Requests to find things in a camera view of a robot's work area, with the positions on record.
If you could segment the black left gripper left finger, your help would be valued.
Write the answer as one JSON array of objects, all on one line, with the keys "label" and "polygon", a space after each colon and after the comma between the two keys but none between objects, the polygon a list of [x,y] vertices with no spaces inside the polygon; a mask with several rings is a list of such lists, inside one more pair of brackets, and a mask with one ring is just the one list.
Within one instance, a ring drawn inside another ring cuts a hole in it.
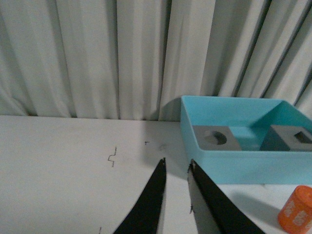
[{"label": "black left gripper left finger", "polygon": [[116,228],[116,234],[157,234],[167,180],[166,159],[162,158],[133,208]]}]

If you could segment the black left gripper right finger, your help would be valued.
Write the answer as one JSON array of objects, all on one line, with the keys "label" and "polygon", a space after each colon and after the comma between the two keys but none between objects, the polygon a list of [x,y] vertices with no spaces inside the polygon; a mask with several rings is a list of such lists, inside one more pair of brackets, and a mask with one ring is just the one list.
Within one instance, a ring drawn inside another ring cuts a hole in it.
[{"label": "black left gripper right finger", "polygon": [[192,159],[188,168],[191,211],[199,234],[263,234]]}]

